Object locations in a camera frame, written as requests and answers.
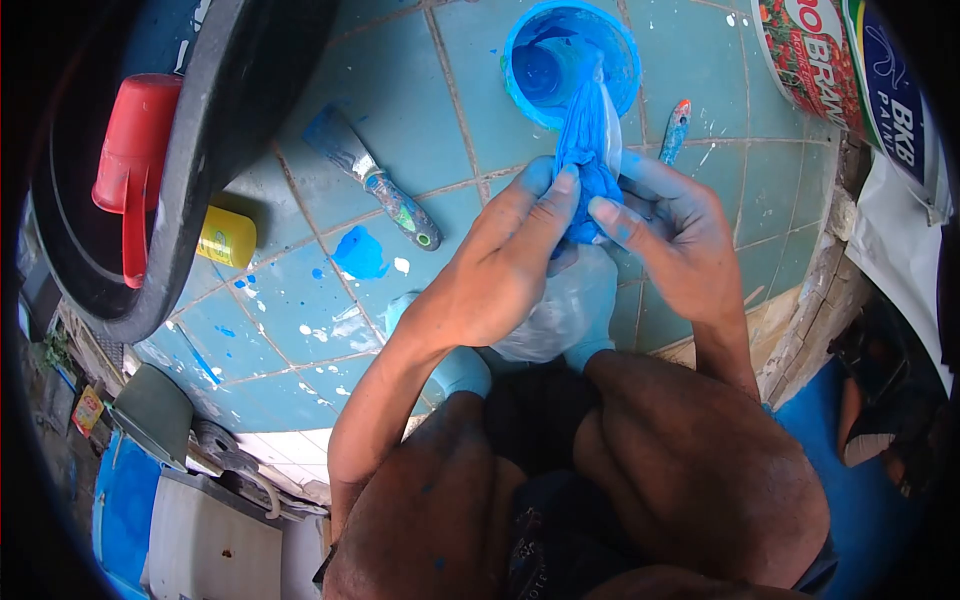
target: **black plastic tub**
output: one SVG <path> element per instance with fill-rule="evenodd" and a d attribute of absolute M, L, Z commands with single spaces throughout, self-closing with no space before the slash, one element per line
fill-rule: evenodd
<path fill-rule="evenodd" d="M 151 6 L 117 3 L 64 77 L 31 196 L 63 294 L 112 340 L 149 337 L 190 272 L 210 196 L 266 149 L 316 66 L 337 0 L 215 0 L 190 44 L 143 287 L 123 282 L 121 216 L 90 200 L 130 31 Z"/>

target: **man's left hand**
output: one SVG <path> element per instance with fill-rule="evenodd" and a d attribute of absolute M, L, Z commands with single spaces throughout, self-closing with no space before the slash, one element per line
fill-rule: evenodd
<path fill-rule="evenodd" d="M 580 199 L 568 165 L 551 185 L 553 157 L 536 158 L 496 195 L 437 278 L 406 310 L 406 329 L 430 350 L 488 346 L 530 315 L 546 267 Z"/>

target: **dark shorts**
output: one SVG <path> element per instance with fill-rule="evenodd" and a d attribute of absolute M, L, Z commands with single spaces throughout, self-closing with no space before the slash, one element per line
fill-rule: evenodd
<path fill-rule="evenodd" d="M 484 427 L 494 454 L 529 477 L 516 489 L 509 600 L 581 598 L 613 577 L 653 564 L 633 545 L 607 495 L 573 472 L 573 439 L 600 394 L 582 375 L 545 365 L 498 380 Z M 838 556 L 827 535 L 794 589 L 821 594 Z"/>

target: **small plant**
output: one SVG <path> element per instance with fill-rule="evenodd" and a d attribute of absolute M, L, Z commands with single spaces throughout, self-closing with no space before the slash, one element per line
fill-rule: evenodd
<path fill-rule="evenodd" d="M 55 369 L 57 365 L 70 365 L 70 352 L 66 348 L 66 332 L 54 329 L 43 338 L 43 366 Z"/>

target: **blue rag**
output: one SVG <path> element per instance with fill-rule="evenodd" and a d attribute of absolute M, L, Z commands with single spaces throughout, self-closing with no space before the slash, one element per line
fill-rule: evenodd
<path fill-rule="evenodd" d="M 603 161 L 604 119 L 603 87 L 594 80 L 584 81 L 570 97 L 553 164 L 554 179 L 571 162 L 580 167 L 580 202 L 564 234 L 564 239 L 577 244 L 593 244 L 598 235 L 607 237 L 587 213 L 590 199 L 603 196 L 623 204 L 623 192 Z"/>

